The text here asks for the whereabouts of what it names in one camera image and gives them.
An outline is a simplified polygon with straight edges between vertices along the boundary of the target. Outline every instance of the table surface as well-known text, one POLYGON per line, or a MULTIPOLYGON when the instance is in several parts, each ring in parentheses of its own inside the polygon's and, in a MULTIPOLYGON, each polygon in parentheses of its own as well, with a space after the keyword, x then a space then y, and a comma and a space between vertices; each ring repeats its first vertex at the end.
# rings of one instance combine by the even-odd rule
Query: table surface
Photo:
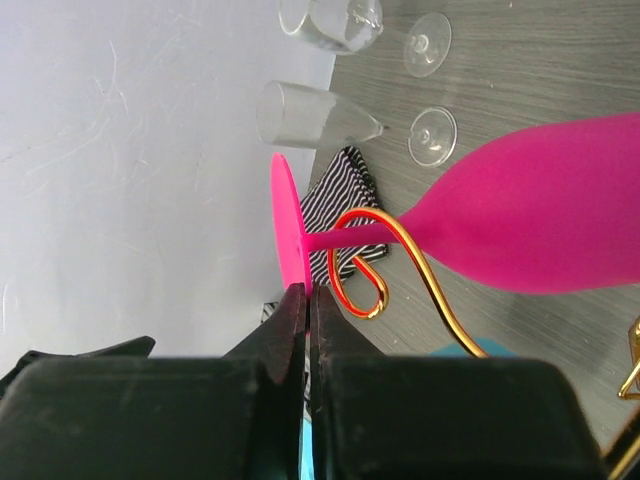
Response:
MULTIPOLYGON (((331 88, 392 127, 361 148, 393 215, 408 210, 447 168, 494 138, 533 125, 638 110, 636 0, 382 4, 387 31, 363 54, 337 59, 331 88), (417 79, 405 71, 398 39, 387 32, 407 32, 431 12, 449 18, 453 42, 438 71, 417 79), (433 105, 453 113, 458 142, 444 165, 429 169, 412 161, 404 132, 433 105)), ((317 153, 312 182, 333 153, 317 153)), ((400 248, 393 248, 377 269, 392 299, 376 321, 355 321, 370 340, 394 354, 426 354, 452 343, 400 248)), ((640 287, 525 296, 485 288, 439 265, 434 270, 473 336, 560 367, 578 392, 596 438, 601 444, 611 439, 634 407, 617 399, 616 392, 631 367, 627 331, 640 314, 640 287)), ((362 305, 375 298, 361 276, 350 279, 347 289, 362 305)))

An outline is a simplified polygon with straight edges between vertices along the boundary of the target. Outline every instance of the black handle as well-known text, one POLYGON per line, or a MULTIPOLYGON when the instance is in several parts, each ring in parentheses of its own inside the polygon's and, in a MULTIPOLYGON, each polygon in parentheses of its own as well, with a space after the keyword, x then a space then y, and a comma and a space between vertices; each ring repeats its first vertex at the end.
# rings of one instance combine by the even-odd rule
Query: black handle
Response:
POLYGON ((105 356, 133 356, 133 357, 148 357, 155 346, 156 341, 148 336, 134 338, 133 340, 119 343, 112 347, 103 348, 101 350, 95 350, 88 353, 80 353, 78 355, 57 355, 53 353, 38 352, 36 350, 29 350, 25 353, 16 366, 7 373, 2 380, 0 380, 0 399, 5 395, 7 388, 13 382, 16 377, 26 367, 31 365, 37 360, 43 358, 87 358, 87 357, 105 357, 105 356))

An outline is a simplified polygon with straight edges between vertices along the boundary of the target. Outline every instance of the pink glass stem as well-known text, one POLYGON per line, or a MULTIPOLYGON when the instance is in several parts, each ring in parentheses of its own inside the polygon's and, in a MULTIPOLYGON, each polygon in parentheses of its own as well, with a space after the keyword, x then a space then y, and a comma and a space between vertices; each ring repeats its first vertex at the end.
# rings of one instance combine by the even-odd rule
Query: pink glass stem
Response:
POLYGON ((308 233, 306 236, 309 250, 317 252, 332 248, 362 247, 396 241, 393 233, 380 223, 329 230, 322 233, 308 233))

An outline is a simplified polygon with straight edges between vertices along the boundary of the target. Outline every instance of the teal object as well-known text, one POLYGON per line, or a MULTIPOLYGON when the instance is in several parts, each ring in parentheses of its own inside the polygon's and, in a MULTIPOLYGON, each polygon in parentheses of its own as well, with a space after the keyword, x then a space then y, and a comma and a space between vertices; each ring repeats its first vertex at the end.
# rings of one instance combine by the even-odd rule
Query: teal object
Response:
MULTIPOLYGON (((488 338, 477 338, 475 339, 476 343, 482 347, 482 349, 487 352, 492 357, 515 357, 515 353, 510 352, 502 345, 497 344, 493 340, 489 340, 488 338)), ((449 345, 444 347, 441 350, 436 350, 431 353, 430 357, 464 357, 467 353, 463 350, 463 348, 454 343, 453 345, 449 345)))
MULTIPOLYGON (((489 340, 488 338, 476 339, 478 345, 480 345, 485 352, 492 357, 515 357, 513 352, 510 352, 502 345, 489 340)), ((464 357, 467 353, 462 349, 460 345, 454 343, 441 350, 436 350, 431 353, 430 357, 464 357)), ((302 455, 300 465, 300 478, 302 480, 314 480, 313 476, 313 449, 311 444, 311 422, 304 419, 302 425, 302 455)))

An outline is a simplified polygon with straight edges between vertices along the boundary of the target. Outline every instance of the clear plastic glass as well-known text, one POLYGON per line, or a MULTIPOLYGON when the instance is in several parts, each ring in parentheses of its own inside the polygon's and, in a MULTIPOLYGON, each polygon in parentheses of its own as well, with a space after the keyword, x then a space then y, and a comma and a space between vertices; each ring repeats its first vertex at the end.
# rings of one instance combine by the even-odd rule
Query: clear plastic glass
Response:
POLYGON ((287 35, 338 55, 368 47, 382 32, 379 0, 280 0, 279 13, 287 35))
MULTIPOLYGON (((256 119, 262 141, 298 148, 342 148, 378 137, 388 128, 333 92, 278 81, 262 91, 256 119)), ((418 164, 436 167, 449 158, 456 139, 451 112, 431 107, 415 119, 407 142, 418 164)))
POLYGON ((299 148, 341 148, 382 134, 383 125, 335 93, 272 81, 257 109, 258 134, 265 143, 299 148))
MULTIPOLYGON (((383 32, 379 0, 280 0, 279 13, 287 35, 338 55, 367 48, 383 32)), ((400 61, 415 77, 435 72, 451 46, 451 24, 441 13, 423 16, 408 34, 384 31, 396 39, 400 61)))

